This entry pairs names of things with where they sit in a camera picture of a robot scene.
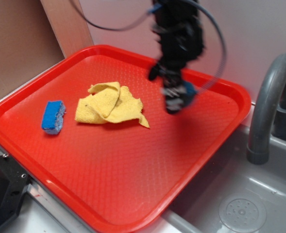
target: gray sink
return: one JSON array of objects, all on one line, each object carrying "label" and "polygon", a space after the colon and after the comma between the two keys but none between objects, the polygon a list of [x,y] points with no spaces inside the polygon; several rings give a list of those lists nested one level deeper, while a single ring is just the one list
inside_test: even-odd
[{"label": "gray sink", "polygon": [[269,161],[254,165],[248,133],[239,127],[170,205],[187,232],[286,233],[286,142],[272,137]]}]

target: drain strainer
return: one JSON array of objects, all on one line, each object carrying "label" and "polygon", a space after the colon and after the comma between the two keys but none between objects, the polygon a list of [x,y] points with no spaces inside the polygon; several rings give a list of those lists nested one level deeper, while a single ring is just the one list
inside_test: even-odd
[{"label": "drain strainer", "polygon": [[246,194],[232,194],[219,206],[222,223],[237,233],[253,233],[266,221],[266,209],[256,197]]}]

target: yellow cloth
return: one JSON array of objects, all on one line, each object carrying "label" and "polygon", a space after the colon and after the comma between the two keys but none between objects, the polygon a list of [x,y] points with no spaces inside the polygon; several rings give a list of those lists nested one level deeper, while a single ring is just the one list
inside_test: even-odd
[{"label": "yellow cloth", "polygon": [[142,126],[149,123],[141,113],[143,103],[135,99],[127,86],[120,87],[118,82],[91,85],[90,95],[80,99],[75,120],[81,123],[104,124],[120,123],[138,119]]}]

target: tray rim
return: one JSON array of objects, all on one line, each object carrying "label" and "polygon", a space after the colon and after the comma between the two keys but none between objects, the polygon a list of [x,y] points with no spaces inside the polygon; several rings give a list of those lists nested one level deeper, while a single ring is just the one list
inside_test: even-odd
[{"label": "tray rim", "polygon": [[[15,104],[27,98],[31,93],[35,92],[40,87],[56,78],[58,74],[63,73],[64,68],[70,68],[81,60],[93,55],[106,55],[142,68],[151,67],[151,64],[155,63],[155,59],[115,48],[109,45],[95,45],[84,48],[74,53],[67,59],[61,61],[25,86],[21,87],[15,93],[2,100],[0,102],[0,116],[2,116],[3,113],[13,107]],[[203,84],[212,77],[187,68],[183,70],[183,74],[185,79],[192,76],[198,77],[200,79],[198,81],[199,85]],[[34,162],[30,161],[25,156],[24,151],[20,149],[19,146],[16,145],[3,132],[0,132],[0,145],[4,147],[11,155],[13,155],[13,157],[15,157],[15,155],[19,155],[17,158],[15,157],[15,159],[17,159],[18,162],[21,163],[30,172],[30,174],[40,174],[39,182],[42,183],[49,191],[51,191],[57,198],[65,203],[65,205],[67,205],[92,228],[101,232],[108,233],[134,232],[154,222],[160,216],[165,208],[199,172],[199,170],[210,159],[210,157],[213,156],[217,149],[225,142],[231,133],[233,133],[233,131],[239,126],[241,121],[248,115],[251,108],[251,98],[249,93],[242,86],[227,80],[220,79],[219,82],[217,82],[210,90],[231,97],[239,107],[237,116],[233,121],[230,122],[230,124],[227,125],[225,130],[217,137],[213,144],[201,155],[200,159],[195,163],[195,165],[192,166],[191,169],[180,178],[180,182],[176,183],[176,185],[172,188],[173,191],[171,190],[171,192],[167,193],[163,197],[163,201],[157,205],[149,215],[130,224],[112,225],[96,212],[94,212],[90,207],[87,207],[82,200],[73,199],[72,195],[75,196],[75,194],[65,192],[64,190],[66,187],[63,184],[55,180],[54,177],[50,177],[49,173],[45,170],[41,170],[41,166],[39,164],[37,164],[38,166],[35,166]]]}]

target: plastic tray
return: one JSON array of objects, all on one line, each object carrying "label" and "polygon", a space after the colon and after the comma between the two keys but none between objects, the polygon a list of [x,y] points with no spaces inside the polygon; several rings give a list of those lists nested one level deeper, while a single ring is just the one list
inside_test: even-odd
[{"label": "plastic tray", "polygon": [[[93,46],[65,59],[0,103],[0,144],[92,228],[134,232],[153,222],[248,114],[251,99],[220,80],[192,106],[169,115],[160,79],[147,80],[154,60],[110,46]],[[192,70],[200,86],[211,77]],[[147,129],[137,120],[81,124],[79,98],[91,84],[118,81],[141,98]],[[48,101],[62,100],[64,126],[47,135]]]}]

